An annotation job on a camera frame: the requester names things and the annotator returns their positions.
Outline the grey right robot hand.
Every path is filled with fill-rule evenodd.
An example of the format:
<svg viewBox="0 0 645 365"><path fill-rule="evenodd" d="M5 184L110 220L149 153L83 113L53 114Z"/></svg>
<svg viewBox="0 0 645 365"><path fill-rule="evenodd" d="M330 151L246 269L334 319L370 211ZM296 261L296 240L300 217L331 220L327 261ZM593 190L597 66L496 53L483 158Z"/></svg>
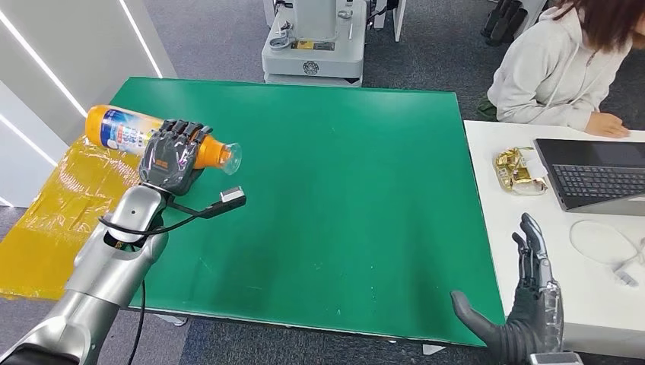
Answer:
<svg viewBox="0 0 645 365"><path fill-rule="evenodd" d="M457 318L506 364L528 363L532 354L563 349L563 297L552 274L542 230L527 213L522 214L519 227L524 235L512 234L518 248L519 279L504 324L496 325L474 310L463 292L450 293Z"/></svg>

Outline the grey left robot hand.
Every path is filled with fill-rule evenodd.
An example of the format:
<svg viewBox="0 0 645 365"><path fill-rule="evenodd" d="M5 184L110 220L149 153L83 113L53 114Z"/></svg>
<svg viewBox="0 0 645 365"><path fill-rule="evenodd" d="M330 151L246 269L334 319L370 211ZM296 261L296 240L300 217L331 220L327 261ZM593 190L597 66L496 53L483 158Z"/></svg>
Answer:
<svg viewBox="0 0 645 365"><path fill-rule="evenodd" d="M182 119L166 119L146 145L138 172L142 183L174 195L185 195L202 170L199 148L212 128Z"/></svg>

